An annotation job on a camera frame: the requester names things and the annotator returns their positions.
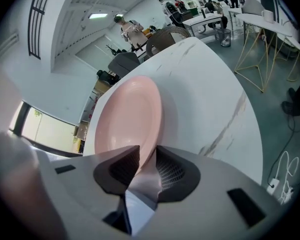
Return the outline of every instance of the black bag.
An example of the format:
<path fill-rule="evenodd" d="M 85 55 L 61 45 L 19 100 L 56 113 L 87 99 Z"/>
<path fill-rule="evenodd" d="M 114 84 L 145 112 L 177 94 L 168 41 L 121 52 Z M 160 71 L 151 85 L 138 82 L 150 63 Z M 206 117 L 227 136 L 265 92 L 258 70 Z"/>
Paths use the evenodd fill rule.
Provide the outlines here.
<path fill-rule="evenodd" d="M 177 9 L 174 7 L 174 5 L 173 5 L 172 3 L 170 3 L 170 2 L 167 2 L 167 3 L 165 4 L 165 6 L 166 6 L 166 8 L 168 9 L 168 11 L 169 11 L 171 14 L 174 14 L 174 13 L 178 12 Z"/>
<path fill-rule="evenodd" d="M 179 2 L 178 6 L 179 6 L 179 8 L 180 8 L 180 10 L 181 10 L 182 12 L 183 12 L 184 10 L 187 10 L 185 4 L 182 3 L 182 2 Z"/>

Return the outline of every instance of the gray floor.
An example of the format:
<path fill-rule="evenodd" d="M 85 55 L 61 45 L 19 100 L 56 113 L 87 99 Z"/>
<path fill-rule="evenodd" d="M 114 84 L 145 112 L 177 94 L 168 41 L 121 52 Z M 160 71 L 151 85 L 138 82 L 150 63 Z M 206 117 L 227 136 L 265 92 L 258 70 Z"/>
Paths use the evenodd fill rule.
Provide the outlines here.
<path fill-rule="evenodd" d="M 253 43 L 253 40 L 249 40 L 247 45 Z M 217 41 L 211 41 L 207 45 L 220 56 L 220 58 L 229 66 L 233 71 L 243 48 L 243 35 L 235 34 L 234 38 L 231 40 L 231 47 L 222 47 Z M 250 66 L 257 64 L 261 56 L 265 52 L 264 42 L 258 41 L 257 47 L 252 50 L 252 53 L 247 57 L 244 66 Z M 271 49 L 269 54 L 269 69 L 272 65 L 272 58 L 274 55 L 274 49 Z M 285 146 L 286 142 L 289 140 L 292 131 L 288 128 L 287 116 L 283 113 L 280 104 L 282 101 L 287 100 L 287 90 L 292 87 L 295 90 L 298 89 L 300 85 L 300 63 L 297 64 L 297 81 L 289 82 L 287 81 L 287 76 L 292 69 L 294 61 L 284 61 L 276 60 L 275 68 L 272 73 L 271 80 L 269 81 L 268 88 L 265 93 L 261 93 L 255 86 L 253 86 L 246 79 L 236 74 L 237 79 L 244 88 L 249 100 L 254 109 L 256 119 L 259 124 L 259 130 L 262 140 L 263 148 L 263 176 L 262 176 L 262 186 L 267 187 L 267 178 L 270 172 L 273 162 L 278 157 L 280 151 Z M 263 60 L 260 67 L 261 72 L 265 72 L 266 60 Z M 246 69 L 242 71 L 242 74 L 250 78 L 254 82 L 259 81 L 260 77 L 257 69 Z M 300 129 L 300 116 L 295 117 L 295 129 Z M 296 190 L 300 188 L 300 132 L 295 133 L 291 142 L 287 146 L 286 150 L 289 153 L 290 161 L 299 157 L 299 166 L 296 175 L 293 178 L 289 178 L 289 183 Z M 286 175 L 287 160 L 283 159 L 279 171 L 279 180 L 283 184 Z M 276 175 L 278 164 L 273 168 L 270 179 Z M 276 190 L 274 195 L 276 197 L 280 196 L 282 191 L 282 186 Z"/>

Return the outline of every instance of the white cup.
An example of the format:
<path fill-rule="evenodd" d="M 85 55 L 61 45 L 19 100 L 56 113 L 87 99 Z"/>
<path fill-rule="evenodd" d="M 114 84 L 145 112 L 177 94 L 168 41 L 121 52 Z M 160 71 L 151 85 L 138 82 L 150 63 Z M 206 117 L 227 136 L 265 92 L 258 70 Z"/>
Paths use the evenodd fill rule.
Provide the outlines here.
<path fill-rule="evenodd" d="M 261 12 L 262 17 L 266 22 L 274 23 L 274 13 L 270 10 L 263 10 Z"/>

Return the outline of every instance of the white desk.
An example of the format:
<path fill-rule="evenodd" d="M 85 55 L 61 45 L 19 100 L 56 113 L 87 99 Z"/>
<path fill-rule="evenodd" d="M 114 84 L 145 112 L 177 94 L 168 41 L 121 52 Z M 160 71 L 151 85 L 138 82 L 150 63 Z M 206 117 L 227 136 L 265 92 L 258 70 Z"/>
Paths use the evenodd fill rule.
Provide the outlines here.
<path fill-rule="evenodd" d="M 192 33 L 193 36 L 195 36 L 195 32 L 194 32 L 193 26 L 197 25 L 197 24 L 207 25 L 209 23 L 220 22 L 221 23 L 221 29 L 224 28 L 224 26 L 222 24 L 222 21 L 221 21 L 221 18 L 222 18 L 221 14 L 207 13 L 207 14 L 205 14 L 205 16 L 206 16 L 206 18 L 204 18 L 202 15 L 199 15 L 197 17 L 185 20 L 183 22 L 183 25 L 185 26 L 185 28 L 188 31 L 190 30 L 189 32 Z"/>
<path fill-rule="evenodd" d="M 267 22 L 267 21 L 265 21 L 265 19 L 262 16 L 259 16 L 259 15 L 243 13 L 243 14 L 237 15 L 237 18 L 239 20 L 244 21 L 246 24 L 259 27 L 260 31 L 259 31 L 258 35 L 256 36 L 252 47 L 250 48 L 250 50 L 248 51 L 248 53 L 244 56 L 244 58 L 241 60 L 241 57 L 242 57 L 242 55 L 244 53 L 244 50 L 245 50 L 245 47 L 246 47 L 246 44 L 247 44 L 247 40 L 248 40 L 248 37 L 249 37 L 249 31 L 248 31 L 248 34 L 247 34 L 247 36 L 245 38 L 245 41 L 244 41 L 244 46 L 243 46 L 243 49 L 242 49 L 242 53 L 240 55 L 240 58 L 239 58 L 239 60 L 238 60 L 238 62 L 236 64 L 236 66 L 235 66 L 234 73 L 242 76 L 243 78 L 245 78 L 246 80 L 248 80 L 250 83 L 252 83 L 255 87 L 257 87 L 262 93 L 264 93 L 266 91 L 266 88 L 268 86 L 269 80 L 271 78 L 271 74 L 272 74 L 272 71 L 274 69 L 274 65 L 275 65 L 275 61 L 276 61 L 276 56 L 278 54 L 278 51 L 277 51 L 278 36 L 277 36 L 277 34 L 281 34 L 281 35 L 283 35 L 285 37 L 292 37 L 293 34 L 292 34 L 292 32 L 289 29 L 285 28 L 281 24 L 279 24 L 277 22 L 274 22 L 274 23 Z M 269 45 L 265 46 L 265 53 L 262 56 L 261 60 L 259 61 L 259 63 L 257 65 L 251 65 L 251 66 L 246 66 L 246 67 L 240 68 L 240 66 L 245 61 L 245 59 L 247 58 L 248 54 L 250 53 L 250 51 L 254 47 L 254 45 L 257 43 L 257 40 L 259 39 L 259 36 L 261 35 L 261 33 L 265 34 L 264 29 L 272 31 L 273 35 L 272 35 L 272 38 L 271 38 L 271 40 L 269 42 Z M 268 74 L 268 57 L 269 57 L 268 50 L 270 49 L 270 46 L 271 46 L 271 43 L 272 43 L 274 37 L 275 37 L 274 57 L 273 57 L 273 62 L 272 62 L 271 70 L 270 70 L 270 72 Z M 262 74 L 261 74 L 261 71 L 260 71 L 260 68 L 259 68 L 259 65 L 260 65 L 260 63 L 261 63 L 261 61 L 263 60 L 264 57 L 266 57 L 265 78 L 262 77 Z M 255 84 L 254 82 L 252 82 L 250 79 L 248 79 L 247 77 L 245 77 L 244 75 L 242 75 L 241 73 L 238 72 L 239 70 L 245 70 L 245 69 L 250 69 L 250 68 L 257 68 L 258 69 L 259 76 L 260 76 L 260 79 L 261 79 L 261 87 L 258 86 L 257 84 Z"/>
<path fill-rule="evenodd" d="M 230 8 L 230 9 L 228 9 L 228 12 L 229 12 L 229 16 L 230 16 L 231 29 L 232 29 L 232 35 L 233 35 L 234 34 L 234 24 L 232 21 L 231 14 L 233 14 L 233 15 L 242 14 L 242 9 L 241 8 Z"/>
<path fill-rule="evenodd" d="M 292 69 L 291 69 L 291 71 L 290 71 L 290 73 L 289 73 L 289 75 L 287 77 L 287 80 L 289 82 L 295 82 L 295 81 L 297 81 L 297 77 L 295 79 L 291 79 L 290 76 L 291 76 L 292 72 L 295 70 L 296 64 L 297 64 L 298 59 L 300 57 L 300 43 L 298 43 L 298 41 L 293 36 L 284 36 L 284 38 L 282 39 L 282 44 L 281 44 L 281 46 L 280 46 L 280 48 L 279 48 L 279 50 L 277 52 L 277 56 L 275 57 L 275 59 L 281 59 L 281 60 L 284 60 L 284 61 L 287 61 L 289 59 L 290 51 L 291 51 L 290 48 L 289 48 L 289 52 L 288 52 L 287 58 L 278 57 L 278 53 L 280 52 L 281 48 L 283 47 L 283 45 L 285 43 L 287 43 L 289 46 L 295 47 L 297 49 L 298 55 L 297 55 L 297 57 L 296 57 L 296 59 L 294 61 L 294 65 L 293 65 L 293 67 L 292 67 Z"/>
<path fill-rule="evenodd" d="M 95 153 L 96 127 L 111 94 L 139 75 L 150 77 L 160 91 L 164 123 L 158 145 L 225 161 L 261 184 L 263 150 L 251 103 L 228 66 L 196 37 L 149 58 L 98 100 L 84 156 Z"/>
<path fill-rule="evenodd" d="M 284 35 L 286 37 L 292 37 L 292 33 L 289 29 L 285 28 L 278 22 L 270 23 L 265 21 L 265 19 L 262 16 L 254 15 L 254 14 L 248 14 L 248 13 L 242 13 L 237 16 L 239 20 L 244 21 L 247 24 L 251 24 L 254 26 L 257 26 L 259 28 L 263 28 L 266 30 L 270 30 L 272 32 L 275 32 L 277 34 Z"/>

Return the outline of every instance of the black chair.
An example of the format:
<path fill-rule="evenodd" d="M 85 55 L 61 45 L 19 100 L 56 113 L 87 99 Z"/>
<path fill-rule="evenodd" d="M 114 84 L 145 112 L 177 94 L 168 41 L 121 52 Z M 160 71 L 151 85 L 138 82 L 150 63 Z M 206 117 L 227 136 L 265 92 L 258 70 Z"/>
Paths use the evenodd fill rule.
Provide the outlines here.
<path fill-rule="evenodd" d="M 99 77 L 100 81 L 107 82 L 111 86 L 113 86 L 120 80 L 120 77 L 118 75 L 113 76 L 106 71 L 99 70 L 96 74 Z"/>

